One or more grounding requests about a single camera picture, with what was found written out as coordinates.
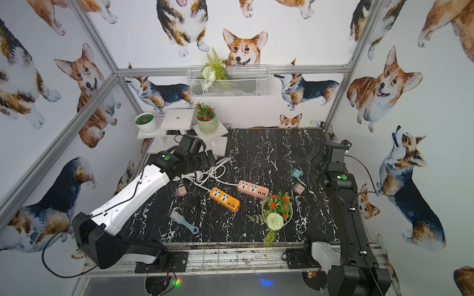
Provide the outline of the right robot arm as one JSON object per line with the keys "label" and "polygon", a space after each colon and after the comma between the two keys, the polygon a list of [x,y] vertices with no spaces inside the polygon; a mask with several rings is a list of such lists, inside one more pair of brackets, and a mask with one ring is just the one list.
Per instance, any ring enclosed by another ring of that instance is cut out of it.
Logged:
{"label": "right robot arm", "polygon": [[327,272],[331,296],[383,296],[391,286],[388,270],[380,268],[365,234],[355,177],[346,171],[345,156],[352,144],[327,143],[309,159],[317,170],[316,184],[329,199],[338,228],[340,251],[325,257],[312,250],[314,260]]}

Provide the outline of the orange power strip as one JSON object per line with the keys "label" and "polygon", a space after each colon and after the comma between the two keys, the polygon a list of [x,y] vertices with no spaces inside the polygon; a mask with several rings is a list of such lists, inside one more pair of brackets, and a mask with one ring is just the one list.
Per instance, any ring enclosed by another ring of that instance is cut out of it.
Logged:
{"label": "orange power strip", "polygon": [[240,201],[223,192],[222,190],[215,187],[209,192],[209,195],[211,199],[231,210],[232,212],[237,212],[239,210]]}

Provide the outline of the teal charger plug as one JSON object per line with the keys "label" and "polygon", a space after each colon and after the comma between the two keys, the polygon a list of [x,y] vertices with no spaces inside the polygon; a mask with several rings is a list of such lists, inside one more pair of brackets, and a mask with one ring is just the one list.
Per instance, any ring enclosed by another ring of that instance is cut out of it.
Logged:
{"label": "teal charger plug", "polygon": [[300,179],[300,177],[302,176],[302,171],[297,168],[294,168],[291,172],[291,175],[296,179]]}

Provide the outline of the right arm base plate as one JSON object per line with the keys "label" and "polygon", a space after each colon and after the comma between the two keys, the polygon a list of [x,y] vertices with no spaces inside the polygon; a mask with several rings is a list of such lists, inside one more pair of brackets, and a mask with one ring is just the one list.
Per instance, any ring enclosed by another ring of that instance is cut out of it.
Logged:
{"label": "right arm base plate", "polygon": [[290,270],[321,268],[309,251],[304,249],[286,249],[281,259],[286,262]]}

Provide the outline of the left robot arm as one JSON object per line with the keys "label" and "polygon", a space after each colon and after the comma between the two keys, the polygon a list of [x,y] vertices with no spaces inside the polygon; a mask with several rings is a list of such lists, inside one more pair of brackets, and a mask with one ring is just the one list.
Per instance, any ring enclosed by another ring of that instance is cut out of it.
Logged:
{"label": "left robot arm", "polygon": [[174,177],[195,175],[215,164],[214,153],[202,139],[183,135],[178,145],[152,155],[142,172],[111,200],[89,215],[80,212],[74,217],[77,247],[102,270],[128,261],[168,269],[169,250],[164,244],[119,233],[131,215]]}

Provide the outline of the pink power strip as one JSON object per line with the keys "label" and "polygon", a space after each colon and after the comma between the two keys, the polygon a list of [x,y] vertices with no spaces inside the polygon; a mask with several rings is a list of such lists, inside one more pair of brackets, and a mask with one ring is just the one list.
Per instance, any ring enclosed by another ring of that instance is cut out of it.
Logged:
{"label": "pink power strip", "polygon": [[250,196],[254,196],[260,199],[266,199],[269,197],[269,189],[266,187],[262,187],[259,185],[255,185],[253,183],[241,180],[238,183],[238,191],[248,194]]}

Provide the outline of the pink charger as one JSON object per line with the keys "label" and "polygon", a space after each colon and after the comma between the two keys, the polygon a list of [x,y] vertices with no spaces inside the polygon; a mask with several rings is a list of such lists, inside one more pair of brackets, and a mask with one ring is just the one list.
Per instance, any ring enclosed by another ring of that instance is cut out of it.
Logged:
{"label": "pink charger", "polygon": [[301,184],[296,184],[293,188],[293,192],[299,196],[303,194],[305,187]]}
{"label": "pink charger", "polygon": [[186,196],[187,195],[187,190],[186,190],[186,187],[185,186],[179,186],[176,191],[175,191],[175,195],[177,197],[183,197],[183,196]]}

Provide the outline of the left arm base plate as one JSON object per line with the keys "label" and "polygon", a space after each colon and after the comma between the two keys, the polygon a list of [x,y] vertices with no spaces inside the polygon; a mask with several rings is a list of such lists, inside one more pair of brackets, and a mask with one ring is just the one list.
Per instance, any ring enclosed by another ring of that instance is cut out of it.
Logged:
{"label": "left arm base plate", "polygon": [[151,264],[137,263],[135,273],[166,273],[168,271],[182,273],[186,271],[188,257],[188,252],[168,252],[160,255]]}

